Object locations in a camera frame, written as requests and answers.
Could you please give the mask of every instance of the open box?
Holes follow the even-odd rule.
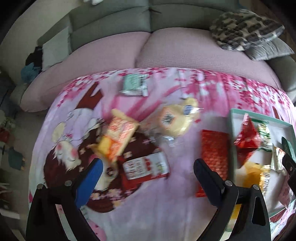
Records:
[[[240,109],[231,109],[229,113],[229,133],[231,136],[231,148],[230,148],[230,161],[229,161],[229,179],[233,180],[234,184],[240,186],[241,183],[237,178],[237,169],[240,168],[240,164],[237,160],[237,148],[233,144],[237,138],[237,135],[241,131],[242,128],[242,120],[244,114],[249,114],[250,118],[268,121],[268,128],[271,133],[272,143],[283,149],[281,144],[281,138],[285,137],[288,141],[290,141],[294,150],[296,150],[296,139],[293,126],[287,122],[284,122],[279,119],[275,119],[266,115],[257,114],[250,111],[240,110]],[[257,128],[258,123],[253,122],[254,126]],[[271,163],[271,152],[267,152],[264,150],[257,150],[255,153],[249,158],[249,161],[259,163],[261,165],[267,165]],[[276,171],[270,170],[270,181],[267,190],[267,194],[264,197],[268,216],[271,218],[272,216],[278,214],[280,211],[285,209],[285,207],[278,201],[279,194],[281,192],[282,185],[284,183],[285,176],[277,173]]]

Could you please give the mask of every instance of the white pillow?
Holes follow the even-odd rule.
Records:
[[[66,27],[42,46],[42,71],[62,62],[71,53],[69,27]]]

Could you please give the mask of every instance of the red packet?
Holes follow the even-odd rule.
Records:
[[[121,178],[126,189],[133,189],[137,184],[167,177],[170,173],[169,165],[164,152],[157,152],[148,156],[125,161],[118,158],[124,170]]]
[[[253,152],[260,147],[261,138],[256,131],[248,114],[244,115],[242,130],[238,134],[234,145],[237,146],[237,159],[241,165],[251,157]]]
[[[223,180],[226,180],[228,176],[228,148],[229,138],[227,133],[202,130],[202,159]],[[206,196],[200,185],[198,185],[195,196]]]

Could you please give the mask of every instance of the pink sofa cushion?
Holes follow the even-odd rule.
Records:
[[[281,89],[278,77],[265,61],[252,61],[243,52],[223,50],[209,31],[201,29],[164,28],[155,31],[144,45],[136,67],[207,69]]]
[[[80,47],[66,60],[37,76],[25,91],[21,108],[29,112],[49,108],[63,87],[79,76],[135,68],[135,59],[149,36],[146,32],[123,33]]]

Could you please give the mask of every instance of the pink tablecloth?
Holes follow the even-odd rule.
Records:
[[[149,97],[118,94],[122,77],[131,73],[149,75]],[[93,138],[93,130],[98,135],[98,126],[102,119],[110,119],[111,109],[120,109],[142,121],[160,105],[180,102],[184,94],[197,98],[204,110],[189,132],[180,137],[181,155],[170,154],[163,147],[171,169],[169,178],[146,182],[134,193],[112,188],[106,194],[110,199],[109,212],[88,207],[85,210],[101,240],[196,240],[215,212],[207,198],[194,195],[197,180],[192,165],[200,157],[200,131],[228,132],[226,117],[231,108],[278,117],[295,129],[295,108],[282,90],[197,69],[126,69],[77,78],[56,98],[39,133],[30,168],[29,202],[37,184],[62,183],[87,167],[89,156],[85,157],[81,146]],[[101,198],[91,197],[97,202]],[[60,208],[59,214],[68,237],[74,240]]]

